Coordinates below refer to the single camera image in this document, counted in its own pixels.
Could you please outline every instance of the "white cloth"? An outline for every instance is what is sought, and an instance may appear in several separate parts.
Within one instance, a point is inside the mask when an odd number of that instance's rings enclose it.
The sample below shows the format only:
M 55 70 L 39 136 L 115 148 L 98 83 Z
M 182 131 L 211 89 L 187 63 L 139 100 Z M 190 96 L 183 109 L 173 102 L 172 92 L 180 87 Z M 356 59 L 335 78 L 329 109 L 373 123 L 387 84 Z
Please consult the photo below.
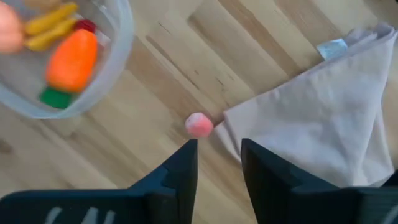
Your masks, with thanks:
M 394 172 L 381 110 L 397 32 L 352 31 L 340 57 L 224 112 L 215 131 L 240 160 L 250 138 L 339 187 L 380 186 Z

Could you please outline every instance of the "orange toy carrot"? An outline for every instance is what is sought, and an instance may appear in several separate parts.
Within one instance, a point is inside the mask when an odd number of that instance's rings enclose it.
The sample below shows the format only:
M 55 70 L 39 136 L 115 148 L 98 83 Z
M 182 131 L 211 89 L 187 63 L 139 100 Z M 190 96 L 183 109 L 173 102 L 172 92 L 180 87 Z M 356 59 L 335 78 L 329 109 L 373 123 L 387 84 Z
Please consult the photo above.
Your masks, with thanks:
M 87 86 L 96 61 L 94 33 L 76 30 L 54 53 L 47 68 L 47 84 L 67 93 L 79 93 Z

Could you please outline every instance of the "small pink ball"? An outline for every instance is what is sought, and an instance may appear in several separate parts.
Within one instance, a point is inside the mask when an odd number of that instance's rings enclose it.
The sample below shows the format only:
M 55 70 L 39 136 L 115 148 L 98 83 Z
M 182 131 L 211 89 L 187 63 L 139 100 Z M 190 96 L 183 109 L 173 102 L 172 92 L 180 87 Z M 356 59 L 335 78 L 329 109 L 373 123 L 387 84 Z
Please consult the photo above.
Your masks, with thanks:
M 195 138 L 208 137 L 214 125 L 203 113 L 193 113 L 185 121 L 187 132 Z

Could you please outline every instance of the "wooden floor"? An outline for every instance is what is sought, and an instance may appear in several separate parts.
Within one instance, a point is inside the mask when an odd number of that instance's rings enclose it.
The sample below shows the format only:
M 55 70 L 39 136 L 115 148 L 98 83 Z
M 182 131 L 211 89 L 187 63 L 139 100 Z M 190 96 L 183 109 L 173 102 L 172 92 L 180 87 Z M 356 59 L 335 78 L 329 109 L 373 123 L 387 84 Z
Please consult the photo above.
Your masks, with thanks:
M 0 105 L 0 194 L 128 187 L 189 139 L 183 122 L 222 112 L 321 62 L 315 46 L 378 19 L 394 0 L 131 0 L 134 50 L 89 112 L 36 121 Z M 384 97 L 398 134 L 398 57 Z M 398 140 L 389 139 L 392 152 Z M 199 141 L 194 223 L 255 223 L 239 164 L 214 136 Z

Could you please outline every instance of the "transparent container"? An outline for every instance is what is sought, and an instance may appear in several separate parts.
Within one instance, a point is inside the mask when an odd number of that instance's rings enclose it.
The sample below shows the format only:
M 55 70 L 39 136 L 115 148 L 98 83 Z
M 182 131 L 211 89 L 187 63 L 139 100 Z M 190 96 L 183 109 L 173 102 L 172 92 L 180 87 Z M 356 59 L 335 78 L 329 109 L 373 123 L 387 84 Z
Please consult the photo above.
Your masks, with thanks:
M 24 21 L 36 15 L 26 8 L 23 0 L 3 0 L 15 8 Z M 92 20 L 109 42 L 97 59 L 95 72 L 84 92 L 76 96 L 64 110 L 40 102 L 46 87 L 45 70 L 56 46 L 46 52 L 28 49 L 17 54 L 0 54 L 0 101 L 30 118 L 67 118 L 78 115 L 104 96 L 124 69 L 134 37 L 134 23 L 128 0 L 74 0 L 78 13 Z

